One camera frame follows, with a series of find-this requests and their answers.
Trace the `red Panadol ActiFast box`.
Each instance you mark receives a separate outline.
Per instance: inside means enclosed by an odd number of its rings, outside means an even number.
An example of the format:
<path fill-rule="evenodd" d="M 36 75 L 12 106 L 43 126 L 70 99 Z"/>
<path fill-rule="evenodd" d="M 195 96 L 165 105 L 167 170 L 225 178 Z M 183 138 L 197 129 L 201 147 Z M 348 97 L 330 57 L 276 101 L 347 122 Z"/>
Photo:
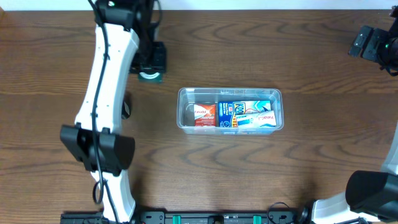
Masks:
<path fill-rule="evenodd" d="M 216 126 L 216 105 L 194 104 L 195 126 Z"/>

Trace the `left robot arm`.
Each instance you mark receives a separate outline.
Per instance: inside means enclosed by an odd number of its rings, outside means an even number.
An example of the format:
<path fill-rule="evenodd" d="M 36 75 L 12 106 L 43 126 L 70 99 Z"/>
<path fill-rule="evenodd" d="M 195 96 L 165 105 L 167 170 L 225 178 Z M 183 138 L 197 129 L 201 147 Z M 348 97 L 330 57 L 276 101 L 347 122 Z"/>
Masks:
<path fill-rule="evenodd" d="M 126 93 L 130 74 L 160 83 L 167 70 L 167 50 L 157 40 L 155 0 L 91 1 L 96 46 L 85 98 L 74 124 L 64 125 L 60 140 L 95 180 L 92 197 L 102 212 L 64 213 L 62 223 L 133 223 L 136 207 L 128 170 L 135 140 L 121 134 L 130 117 Z"/>

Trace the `white blue Panadol box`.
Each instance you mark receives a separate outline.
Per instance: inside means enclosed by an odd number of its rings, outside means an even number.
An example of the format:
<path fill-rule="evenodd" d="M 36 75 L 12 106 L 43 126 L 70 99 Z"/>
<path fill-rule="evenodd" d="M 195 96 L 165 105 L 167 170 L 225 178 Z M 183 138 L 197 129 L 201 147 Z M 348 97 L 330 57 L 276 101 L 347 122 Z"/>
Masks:
<path fill-rule="evenodd" d="M 273 111 L 237 115 L 236 121 L 239 128 L 261 128 L 276 126 L 276 118 Z"/>

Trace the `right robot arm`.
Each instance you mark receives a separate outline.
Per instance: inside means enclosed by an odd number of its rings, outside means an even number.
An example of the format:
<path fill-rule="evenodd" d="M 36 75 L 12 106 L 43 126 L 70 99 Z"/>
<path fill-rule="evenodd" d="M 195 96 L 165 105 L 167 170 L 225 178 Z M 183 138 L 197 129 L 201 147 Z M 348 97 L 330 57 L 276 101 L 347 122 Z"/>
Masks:
<path fill-rule="evenodd" d="M 389 30 L 362 26 L 348 54 L 375 62 L 390 76 L 397 76 L 397 6 Z M 371 223 L 397 221 L 397 133 L 379 172 L 357 170 L 346 190 L 315 200 L 297 214 L 295 223 Z"/>

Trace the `blue KoolFever box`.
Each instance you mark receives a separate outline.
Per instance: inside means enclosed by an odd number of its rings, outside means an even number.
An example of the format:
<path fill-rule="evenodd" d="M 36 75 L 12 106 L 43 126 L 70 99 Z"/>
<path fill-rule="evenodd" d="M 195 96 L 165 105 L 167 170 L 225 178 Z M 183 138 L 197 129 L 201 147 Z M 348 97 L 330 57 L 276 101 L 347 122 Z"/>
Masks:
<path fill-rule="evenodd" d="M 221 101 L 218 103 L 218 122 L 222 128 L 237 128 L 237 115 L 271 111 L 269 100 Z"/>

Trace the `dark syrup bottle white cap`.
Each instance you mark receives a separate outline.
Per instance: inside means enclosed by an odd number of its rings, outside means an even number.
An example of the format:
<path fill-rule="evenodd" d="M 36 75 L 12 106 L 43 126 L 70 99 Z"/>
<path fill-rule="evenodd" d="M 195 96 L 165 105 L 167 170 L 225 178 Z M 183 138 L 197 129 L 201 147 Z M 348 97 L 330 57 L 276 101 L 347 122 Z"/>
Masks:
<path fill-rule="evenodd" d="M 131 115 L 131 94 L 126 92 L 122 103 L 121 118 L 128 119 Z"/>

